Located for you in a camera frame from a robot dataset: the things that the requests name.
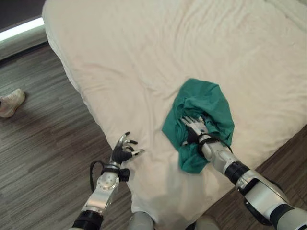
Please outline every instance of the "black cable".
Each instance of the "black cable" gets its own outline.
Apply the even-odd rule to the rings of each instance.
[[[104,162],[102,162],[102,161],[100,161],[100,160],[99,160],[99,161],[93,161],[93,162],[91,163],[91,165],[90,165],[90,185],[91,185],[91,190],[92,190],[92,192],[95,191],[95,185],[94,185],[94,180],[93,180],[93,169],[94,169],[94,166],[95,166],[96,163],[100,163],[100,165],[102,166],[102,170],[101,170],[100,175],[102,175],[104,168],[107,167],[107,166],[116,167],[118,170],[120,170],[120,168],[119,168],[118,166],[116,166],[116,165],[113,165],[113,164],[105,164]]]
[[[102,161],[93,161],[91,163],[91,166],[90,166],[90,185],[91,185],[92,192],[95,191],[95,186],[94,186],[94,181],[93,181],[93,168],[94,168],[96,163],[100,163],[101,166],[102,166],[102,169],[105,167],[105,163],[103,163]]]
[[[221,139],[218,138],[218,137],[215,137],[215,136],[213,136],[213,135],[211,135],[211,134],[209,134],[209,133],[202,133],[202,134],[199,135],[199,138],[202,137],[202,136],[205,136],[205,135],[210,136],[210,138],[209,138],[209,140],[208,140],[207,142],[212,141],[212,140],[220,141],[220,142],[222,142],[222,143],[230,150],[230,152],[233,154],[232,149],[230,148],[230,146],[229,146],[225,141],[221,140]]]

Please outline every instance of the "green cloth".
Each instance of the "green cloth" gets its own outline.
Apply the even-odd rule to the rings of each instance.
[[[189,79],[181,87],[162,131],[179,152],[179,165],[188,173],[200,173],[208,161],[197,153],[197,144],[181,146],[188,131],[180,120],[183,116],[205,119],[210,134],[231,145],[234,122],[226,98],[219,85]]]

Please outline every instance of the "silver robotic arm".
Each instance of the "silver robotic arm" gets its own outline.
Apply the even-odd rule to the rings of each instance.
[[[144,151],[143,149],[134,150],[130,144],[137,144],[137,142],[127,139],[128,135],[129,132],[125,133],[117,142],[109,164],[104,165],[101,176],[97,180],[96,189],[91,184],[94,191],[69,230],[100,230],[103,216],[112,203],[112,199],[118,190],[119,182],[128,181],[129,179],[130,170],[121,169],[120,165]]]
[[[307,229],[307,212],[289,205],[284,192],[275,183],[261,176],[225,150],[221,140],[208,134],[204,120],[184,117],[191,140],[197,140],[199,152],[214,168],[225,175],[244,196],[244,204],[253,216],[264,225],[277,230]]]

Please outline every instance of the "white bed sheet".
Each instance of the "white bed sheet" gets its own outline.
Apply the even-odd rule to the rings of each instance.
[[[210,164],[181,171],[161,131],[188,78],[220,85],[232,149],[251,168],[307,122],[306,34],[268,2],[48,0],[43,18],[110,146],[129,130],[146,150],[126,164],[132,211],[149,213],[159,230],[184,229],[233,187]]]

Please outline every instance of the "sneaker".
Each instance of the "sneaker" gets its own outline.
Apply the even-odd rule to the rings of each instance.
[[[24,102],[25,95],[21,89],[14,90],[7,96],[0,97],[0,117],[8,118],[14,115],[16,109]]]
[[[195,230],[221,230],[215,218],[209,215],[202,215],[196,221]]]

